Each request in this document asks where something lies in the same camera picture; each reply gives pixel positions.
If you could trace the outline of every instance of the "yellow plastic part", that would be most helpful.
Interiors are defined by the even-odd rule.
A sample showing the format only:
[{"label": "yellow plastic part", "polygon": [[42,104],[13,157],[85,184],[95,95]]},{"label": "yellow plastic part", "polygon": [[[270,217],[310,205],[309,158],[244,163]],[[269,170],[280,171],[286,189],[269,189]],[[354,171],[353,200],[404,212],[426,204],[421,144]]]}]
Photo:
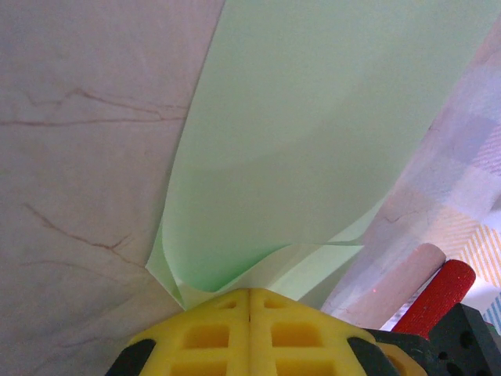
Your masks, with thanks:
[{"label": "yellow plastic part", "polygon": [[398,346],[389,343],[377,344],[393,363],[400,376],[427,376],[426,371]]},{"label": "yellow plastic part", "polygon": [[[376,343],[369,332],[282,295],[245,289],[155,325],[129,345],[156,342],[140,376],[366,376],[350,337]],[[380,346],[399,370],[414,369],[402,350]]]}]

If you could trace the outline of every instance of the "green paper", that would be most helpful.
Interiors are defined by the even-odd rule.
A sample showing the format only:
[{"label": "green paper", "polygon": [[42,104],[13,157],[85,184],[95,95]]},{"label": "green paper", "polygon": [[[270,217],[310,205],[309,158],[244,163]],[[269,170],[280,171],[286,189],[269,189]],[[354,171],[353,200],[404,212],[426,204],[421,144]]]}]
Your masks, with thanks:
[{"label": "green paper", "polygon": [[301,299],[334,280],[499,10],[227,0],[149,271],[185,308],[237,287]]}]

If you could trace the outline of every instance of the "black plastic part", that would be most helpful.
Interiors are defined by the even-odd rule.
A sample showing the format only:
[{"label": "black plastic part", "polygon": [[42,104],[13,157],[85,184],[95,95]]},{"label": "black plastic part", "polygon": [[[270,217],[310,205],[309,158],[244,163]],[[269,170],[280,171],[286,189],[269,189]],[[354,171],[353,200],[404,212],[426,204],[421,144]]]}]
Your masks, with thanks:
[{"label": "black plastic part", "polygon": [[143,339],[126,347],[105,376],[139,376],[155,345],[153,339]]},{"label": "black plastic part", "polygon": [[476,309],[456,304],[429,336],[437,358],[452,376],[501,375],[501,353]]},{"label": "black plastic part", "polygon": [[398,346],[404,353],[416,361],[429,375],[449,376],[445,365],[437,361],[436,351],[425,338],[414,334],[395,333],[392,331],[376,331],[366,329],[376,342]]},{"label": "black plastic part", "polygon": [[358,337],[348,338],[348,344],[367,376],[400,376],[395,366],[376,345]]}]

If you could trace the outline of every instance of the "paper sheet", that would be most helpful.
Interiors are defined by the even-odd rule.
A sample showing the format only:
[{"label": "paper sheet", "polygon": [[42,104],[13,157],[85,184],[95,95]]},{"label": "paper sheet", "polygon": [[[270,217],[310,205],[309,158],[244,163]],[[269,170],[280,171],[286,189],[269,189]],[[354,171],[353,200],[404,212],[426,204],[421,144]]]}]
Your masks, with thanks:
[{"label": "paper sheet", "polygon": [[[498,8],[228,0],[148,270],[185,308],[240,285],[287,286],[301,298],[333,275],[361,248],[349,242],[362,236]],[[325,252],[329,267],[313,267],[327,265]],[[310,269],[301,282],[279,283]]]}]

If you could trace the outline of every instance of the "green sheet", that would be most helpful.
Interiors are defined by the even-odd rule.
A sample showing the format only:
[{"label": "green sheet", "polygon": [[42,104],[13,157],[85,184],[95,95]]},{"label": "green sheet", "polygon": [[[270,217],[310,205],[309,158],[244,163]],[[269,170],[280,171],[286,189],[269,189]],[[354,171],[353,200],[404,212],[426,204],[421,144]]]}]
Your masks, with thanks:
[{"label": "green sheet", "polygon": [[227,0],[148,270],[185,308],[237,287],[326,296],[499,11]]}]

